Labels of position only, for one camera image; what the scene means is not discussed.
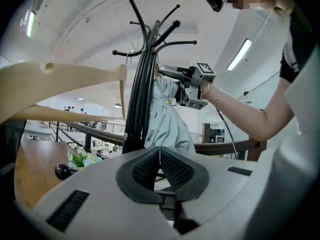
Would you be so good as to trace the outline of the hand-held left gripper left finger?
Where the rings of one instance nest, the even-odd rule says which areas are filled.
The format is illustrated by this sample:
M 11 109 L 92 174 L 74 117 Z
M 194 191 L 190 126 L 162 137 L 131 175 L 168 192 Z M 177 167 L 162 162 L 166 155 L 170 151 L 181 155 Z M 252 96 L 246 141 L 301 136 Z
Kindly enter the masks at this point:
M 159 149 L 141 149 L 94 163 L 44 195 L 34 212 L 59 238 L 173 240 L 180 233 L 161 212 L 153 185 Z

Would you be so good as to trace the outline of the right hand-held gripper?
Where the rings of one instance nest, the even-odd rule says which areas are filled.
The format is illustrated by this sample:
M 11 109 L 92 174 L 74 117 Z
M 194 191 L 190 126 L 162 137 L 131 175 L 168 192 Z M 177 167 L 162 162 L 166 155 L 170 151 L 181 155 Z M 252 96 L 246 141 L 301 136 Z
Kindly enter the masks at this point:
M 180 105 L 191 109 L 203 109 L 208 102 L 202 98 L 200 86 L 202 81 L 213 83 L 216 73 L 204 62 L 196 62 L 195 66 L 177 67 L 162 65 L 158 72 L 163 76 L 180 80 L 181 98 Z

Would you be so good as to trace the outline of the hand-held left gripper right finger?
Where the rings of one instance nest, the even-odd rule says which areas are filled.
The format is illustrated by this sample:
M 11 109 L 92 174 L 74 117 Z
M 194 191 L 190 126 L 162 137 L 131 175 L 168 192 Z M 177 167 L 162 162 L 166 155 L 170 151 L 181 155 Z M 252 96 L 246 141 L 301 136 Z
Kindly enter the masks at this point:
M 202 225 L 240 191 L 256 162 L 161 148 L 161 169 L 175 191 L 175 223 Z

